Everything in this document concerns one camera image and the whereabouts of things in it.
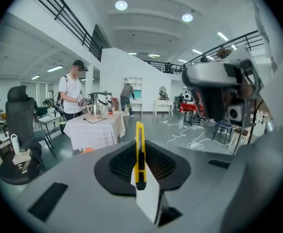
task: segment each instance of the ceiling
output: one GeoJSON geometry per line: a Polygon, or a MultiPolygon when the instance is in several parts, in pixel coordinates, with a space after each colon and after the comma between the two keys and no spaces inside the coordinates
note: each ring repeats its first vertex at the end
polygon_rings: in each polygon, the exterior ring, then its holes
{"type": "Polygon", "coordinates": [[[192,46],[207,51],[222,44],[218,30],[230,39],[240,36],[236,35],[240,31],[255,30],[250,0],[123,0],[128,4],[124,11],[115,8],[117,1],[103,0],[101,9],[109,17],[114,47],[136,52],[143,60],[153,60],[148,54],[158,54],[155,61],[183,64],[180,57],[195,57],[192,46]],[[239,10],[245,11],[241,17],[239,10]],[[186,13],[193,15],[193,21],[182,21],[186,13]]]}
{"type": "MultiPolygon", "coordinates": [[[[79,59],[46,34],[21,19],[7,13],[0,24],[0,78],[54,82],[69,73],[72,63],[79,59]],[[47,72],[56,66],[63,69],[47,72]]],[[[94,69],[93,78],[99,80],[100,71],[94,69]]]]}

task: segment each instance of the ceiling light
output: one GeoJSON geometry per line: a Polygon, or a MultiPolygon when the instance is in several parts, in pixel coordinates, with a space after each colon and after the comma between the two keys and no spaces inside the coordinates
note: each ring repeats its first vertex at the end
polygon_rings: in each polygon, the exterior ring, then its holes
{"type": "Polygon", "coordinates": [[[48,72],[53,72],[53,71],[56,71],[56,70],[59,70],[59,69],[62,69],[62,68],[63,68],[63,66],[57,66],[57,67],[49,69],[48,72]]]}
{"type": "Polygon", "coordinates": [[[127,9],[127,2],[124,1],[117,1],[116,2],[116,8],[118,10],[126,10],[127,9]]]}
{"type": "Polygon", "coordinates": [[[223,39],[225,39],[226,41],[228,41],[229,39],[227,37],[225,37],[222,33],[218,32],[218,35],[220,35],[223,39]]]}
{"type": "Polygon", "coordinates": [[[202,54],[200,51],[197,51],[195,49],[192,50],[193,52],[196,52],[196,53],[199,53],[199,54],[202,54]]]}
{"type": "Polygon", "coordinates": [[[190,21],[192,21],[192,20],[193,20],[193,16],[190,15],[190,14],[184,14],[184,15],[182,16],[182,21],[190,22],[190,21]]]}
{"type": "Polygon", "coordinates": [[[36,75],[32,78],[32,80],[36,80],[37,78],[40,78],[40,75],[36,75]]]}

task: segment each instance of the gray floor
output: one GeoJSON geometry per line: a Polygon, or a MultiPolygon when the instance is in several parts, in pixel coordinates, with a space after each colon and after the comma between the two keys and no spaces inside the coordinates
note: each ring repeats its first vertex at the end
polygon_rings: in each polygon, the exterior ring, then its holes
{"type": "MultiPolygon", "coordinates": [[[[214,134],[215,126],[213,122],[202,122],[201,126],[203,126],[204,129],[191,129],[186,128],[186,126],[189,126],[188,123],[183,124],[183,117],[180,114],[158,114],[155,116],[152,113],[147,113],[141,116],[140,114],[136,113],[134,115],[134,118],[130,118],[128,116],[125,117],[126,133],[125,136],[121,138],[122,142],[135,140],[135,126],[137,121],[141,121],[144,124],[145,137],[147,140],[156,140],[166,143],[168,140],[176,138],[175,140],[170,141],[168,144],[177,145],[183,148],[187,148],[187,144],[199,137],[204,131],[205,134],[203,134],[198,140],[196,140],[196,142],[204,139],[211,139],[214,134]],[[159,123],[165,120],[168,120],[168,124],[176,125],[159,123]]],[[[51,137],[57,159],[55,159],[52,153],[49,151],[45,142],[40,142],[40,144],[43,146],[42,158],[45,162],[46,169],[51,169],[61,161],[64,161],[68,158],[71,158],[73,155],[80,153],[79,150],[72,150],[72,145],[69,137],[60,133],[59,125],[57,125],[57,127],[55,128],[55,132],[51,135],[51,137]]],[[[216,136],[215,140],[219,143],[223,143],[224,137],[225,134],[222,133],[220,137],[216,136]]],[[[222,146],[219,143],[211,140],[203,141],[202,144],[204,145],[204,149],[200,150],[215,153],[232,154],[234,146],[229,148],[229,146],[222,146]]],[[[25,188],[25,186],[26,185],[14,186],[0,181],[2,192],[6,193],[7,197],[9,198],[16,198],[18,194],[25,188]]]]}

